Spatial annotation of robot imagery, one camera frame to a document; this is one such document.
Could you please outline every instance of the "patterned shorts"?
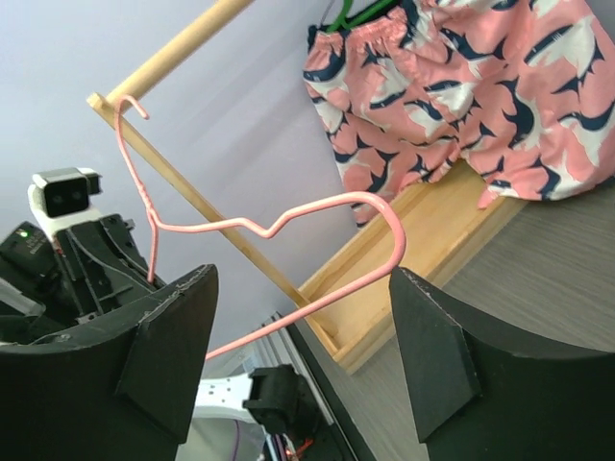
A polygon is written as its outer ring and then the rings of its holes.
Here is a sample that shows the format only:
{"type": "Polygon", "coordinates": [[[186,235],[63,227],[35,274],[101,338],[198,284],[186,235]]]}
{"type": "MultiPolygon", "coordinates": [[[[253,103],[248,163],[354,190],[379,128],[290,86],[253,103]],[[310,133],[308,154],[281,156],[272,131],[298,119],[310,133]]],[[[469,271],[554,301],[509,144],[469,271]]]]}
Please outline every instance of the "patterned shorts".
{"type": "Polygon", "coordinates": [[[480,208],[615,175],[615,45],[584,0],[402,0],[325,30],[304,80],[346,190],[390,201],[459,158],[485,180],[480,208]]]}

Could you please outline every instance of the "wooden base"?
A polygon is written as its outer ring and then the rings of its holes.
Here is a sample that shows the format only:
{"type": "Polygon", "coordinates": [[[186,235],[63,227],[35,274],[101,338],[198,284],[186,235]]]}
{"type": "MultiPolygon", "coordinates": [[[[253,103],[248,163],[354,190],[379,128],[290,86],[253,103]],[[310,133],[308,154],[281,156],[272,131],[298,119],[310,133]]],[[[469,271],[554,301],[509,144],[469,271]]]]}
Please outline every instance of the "wooden base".
{"type": "MultiPolygon", "coordinates": [[[[498,199],[477,209],[484,181],[459,162],[436,184],[416,184],[393,202],[407,236],[401,263],[442,287],[525,205],[498,199]]],[[[311,300],[384,264],[393,249],[393,236],[381,217],[372,220],[302,287],[311,300]]],[[[381,279],[321,311],[336,335],[308,318],[314,333],[332,358],[348,373],[360,368],[394,334],[388,279],[381,279]]]]}

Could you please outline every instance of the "white wall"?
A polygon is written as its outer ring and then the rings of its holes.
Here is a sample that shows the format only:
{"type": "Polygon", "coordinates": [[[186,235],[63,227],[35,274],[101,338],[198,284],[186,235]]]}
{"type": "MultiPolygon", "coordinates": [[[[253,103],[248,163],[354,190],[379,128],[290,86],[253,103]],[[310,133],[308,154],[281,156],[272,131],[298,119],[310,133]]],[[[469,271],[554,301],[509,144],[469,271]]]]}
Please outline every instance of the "white wall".
{"type": "MultiPolygon", "coordinates": [[[[258,0],[142,102],[151,120],[128,117],[226,216],[269,225],[289,207],[340,192],[331,150],[301,68],[308,24],[328,0],[258,0]]],[[[366,2],[356,2],[358,6],[366,2]]],[[[103,176],[95,204],[149,230],[112,130],[86,104],[103,94],[213,4],[212,0],[4,0],[0,2],[0,234],[32,220],[26,189],[36,171],[88,166],[103,176]]],[[[142,160],[167,222],[200,215],[142,160]]],[[[288,225],[258,247],[299,284],[355,232],[350,211],[288,225]]],[[[220,345],[292,304],[219,235],[165,234],[160,274],[173,279],[215,263],[221,296],[211,344],[220,345]]]]}

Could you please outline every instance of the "pink garment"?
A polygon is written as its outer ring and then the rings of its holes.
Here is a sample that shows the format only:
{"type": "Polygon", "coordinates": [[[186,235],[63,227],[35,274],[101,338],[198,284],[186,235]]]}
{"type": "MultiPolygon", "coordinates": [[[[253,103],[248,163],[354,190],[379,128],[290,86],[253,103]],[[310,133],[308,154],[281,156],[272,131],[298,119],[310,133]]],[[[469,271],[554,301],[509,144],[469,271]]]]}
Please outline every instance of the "pink garment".
{"type": "Polygon", "coordinates": [[[615,175],[615,45],[583,0],[402,0],[324,29],[304,80],[348,191],[390,201],[459,158],[486,182],[480,208],[615,175]]]}

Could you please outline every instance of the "wooden frame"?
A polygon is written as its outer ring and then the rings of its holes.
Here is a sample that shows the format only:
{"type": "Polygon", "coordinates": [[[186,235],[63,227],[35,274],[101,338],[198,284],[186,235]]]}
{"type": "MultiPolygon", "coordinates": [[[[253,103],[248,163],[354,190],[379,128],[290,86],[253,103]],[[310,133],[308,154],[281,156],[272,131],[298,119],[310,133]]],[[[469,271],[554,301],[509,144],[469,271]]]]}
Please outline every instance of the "wooden frame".
{"type": "MultiPolygon", "coordinates": [[[[143,97],[252,2],[218,0],[111,93],[94,93],[87,102],[113,127],[114,108],[122,95],[143,97]]],[[[226,219],[124,117],[121,123],[128,144],[208,221],[226,219]]],[[[484,182],[475,173],[457,165],[441,183],[412,186],[398,197],[394,207],[408,236],[404,265],[442,285],[523,206],[520,201],[499,200],[488,210],[478,211],[476,203],[483,188],[484,182]]],[[[374,219],[301,289],[237,230],[221,232],[303,307],[384,261],[392,248],[392,236],[385,227],[382,219],[374,219]]],[[[308,322],[333,359],[349,372],[356,370],[393,334],[387,280],[310,316],[308,322]]]]}

